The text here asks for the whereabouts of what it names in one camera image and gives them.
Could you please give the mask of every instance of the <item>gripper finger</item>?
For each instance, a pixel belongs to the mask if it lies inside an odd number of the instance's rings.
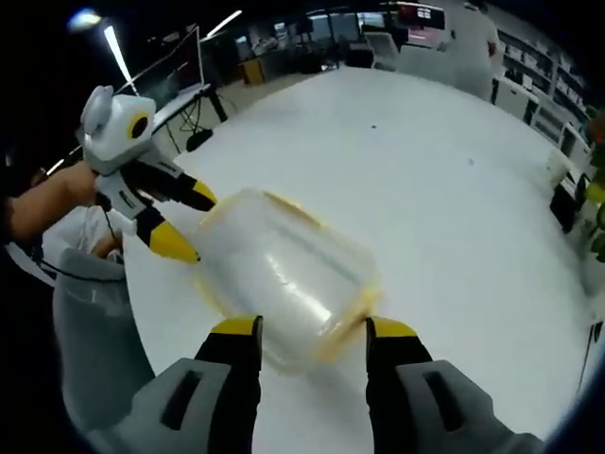
[[[153,253],[186,263],[199,261],[196,250],[154,207],[148,206],[135,220],[137,236]]]

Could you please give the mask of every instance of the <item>transparent plastic box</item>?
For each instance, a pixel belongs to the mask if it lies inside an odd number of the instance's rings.
[[[334,358],[381,294],[370,251],[268,192],[221,201],[192,245],[203,299],[225,317],[262,315],[264,358],[281,371]]]

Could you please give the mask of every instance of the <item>floor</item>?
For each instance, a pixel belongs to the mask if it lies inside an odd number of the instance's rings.
[[[246,85],[243,80],[239,80],[231,85],[219,88],[218,95],[223,108],[225,109],[225,113],[231,118],[248,109],[256,101],[291,87],[296,83],[313,78],[314,76],[315,75],[291,74],[262,85],[253,86]],[[200,112],[199,124],[203,128],[215,128],[220,123],[215,110],[207,98],[202,100]],[[195,122],[197,110],[192,109],[191,115],[192,120]],[[174,141],[178,145],[179,150],[176,150],[169,133],[174,137]],[[185,145],[190,136],[191,132],[187,130],[184,119],[179,115],[169,121],[167,127],[156,132],[154,141],[164,153],[169,157],[174,158],[179,152],[186,152]]]

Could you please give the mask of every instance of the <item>ceiling light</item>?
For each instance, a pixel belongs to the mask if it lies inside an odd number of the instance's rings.
[[[126,82],[132,83],[132,77],[130,76],[129,68],[126,66],[126,62],[124,61],[124,57],[122,56],[122,51],[120,50],[120,44],[117,42],[117,36],[115,36],[115,30],[113,26],[108,26],[103,31],[105,33],[105,39],[107,43],[110,45],[110,49],[112,50],[113,57],[117,62],[120,71],[122,71],[122,76],[126,79]],[[136,89],[134,85],[131,84],[132,90],[136,93]]]
[[[71,17],[67,22],[67,29],[71,32],[83,31],[96,26],[99,22],[101,22],[101,16],[94,9],[84,8]]]
[[[208,32],[208,34],[206,35],[206,38],[211,38],[212,36],[216,35],[216,33],[222,29],[225,25],[227,25],[230,21],[232,21],[233,19],[235,19],[237,16],[239,16],[242,13],[241,9],[238,9],[236,12],[234,12],[231,16],[229,16],[228,18],[226,18],[223,22],[221,22],[220,24],[218,24],[217,26],[215,26],[212,30],[210,30]]]

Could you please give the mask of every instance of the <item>round white table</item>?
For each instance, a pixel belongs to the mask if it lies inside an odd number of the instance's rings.
[[[588,332],[579,261],[548,210],[550,150],[452,88],[343,68],[259,101],[177,162],[220,198],[270,189],[366,244],[386,292],[377,312],[413,326],[510,428],[544,438],[573,402]],[[184,233],[203,216],[158,206]],[[125,247],[135,320],[160,373],[192,358],[219,317],[189,266],[135,237]],[[372,452],[364,348],[303,375],[264,364],[254,452]]]

